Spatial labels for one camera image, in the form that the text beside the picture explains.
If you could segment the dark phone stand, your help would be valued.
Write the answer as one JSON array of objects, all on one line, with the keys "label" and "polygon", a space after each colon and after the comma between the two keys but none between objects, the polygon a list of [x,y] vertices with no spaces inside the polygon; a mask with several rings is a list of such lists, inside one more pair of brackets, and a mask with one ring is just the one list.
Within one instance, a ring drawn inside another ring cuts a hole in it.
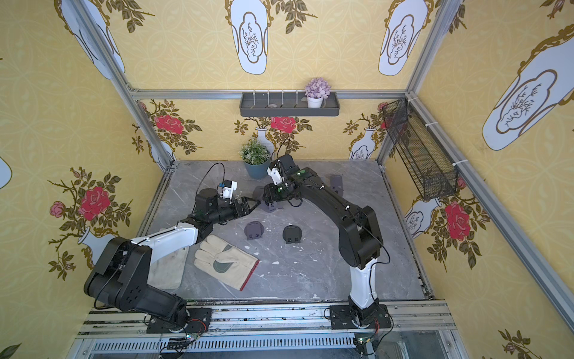
[{"label": "dark phone stand", "polygon": [[283,229],[283,240],[286,244],[300,243],[303,233],[300,227],[296,225],[288,225]]}]

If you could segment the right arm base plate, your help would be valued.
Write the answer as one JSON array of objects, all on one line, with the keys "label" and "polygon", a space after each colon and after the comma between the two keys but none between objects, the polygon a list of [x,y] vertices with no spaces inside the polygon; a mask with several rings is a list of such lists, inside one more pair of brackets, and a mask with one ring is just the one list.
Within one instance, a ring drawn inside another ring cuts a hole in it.
[{"label": "right arm base plate", "polygon": [[373,303],[366,309],[355,305],[329,306],[332,329],[388,329],[393,327],[391,316],[386,305]]}]

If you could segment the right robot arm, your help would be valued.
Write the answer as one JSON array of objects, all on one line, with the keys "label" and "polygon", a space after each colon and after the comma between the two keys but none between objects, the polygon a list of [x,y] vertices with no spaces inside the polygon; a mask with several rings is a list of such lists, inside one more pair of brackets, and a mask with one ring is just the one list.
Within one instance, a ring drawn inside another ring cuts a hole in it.
[{"label": "right robot arm", "polygon": [[384,246],[375,211],[370,206],[360,207],[345,200],[310,168],[285,172],[276,165],[267,173],[273,182],[265,187],[264,201],[307,200],[335,224],[339,231],[339,253],[351,270],[350,308],[361,321],[373,317],[378,295],[372,271]]}]

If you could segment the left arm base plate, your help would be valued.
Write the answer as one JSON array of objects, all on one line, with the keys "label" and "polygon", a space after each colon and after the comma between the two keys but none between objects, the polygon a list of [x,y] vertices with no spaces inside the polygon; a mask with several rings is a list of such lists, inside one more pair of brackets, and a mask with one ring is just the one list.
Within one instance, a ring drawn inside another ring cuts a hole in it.
[{"label": "left arm base plate", "polygon": [[186,308],[171,319],[151,317],[147,324],[148,334],[204,334],[212,318],[211,308]]}]

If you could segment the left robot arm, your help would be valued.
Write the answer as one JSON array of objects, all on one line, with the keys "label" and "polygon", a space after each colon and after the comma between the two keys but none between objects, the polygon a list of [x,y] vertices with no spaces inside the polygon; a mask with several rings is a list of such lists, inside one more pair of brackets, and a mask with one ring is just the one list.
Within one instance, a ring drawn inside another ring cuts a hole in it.
[{"label": "left robot arm", "polygon": [[251,214],[260,205],[251,197],[224,197],[205,188],[195,197],[192,214],[176,226],[133,240],[113,238],[104,248],[85,283],[85,293],[109,307],[151,315],[182,331],[190,322],[187,302],[181,297],[151,286],[149,270],[163,257],[198,245],[194,264],[227,285],[243,290],[259,261],[215,236],[216,224]]}]

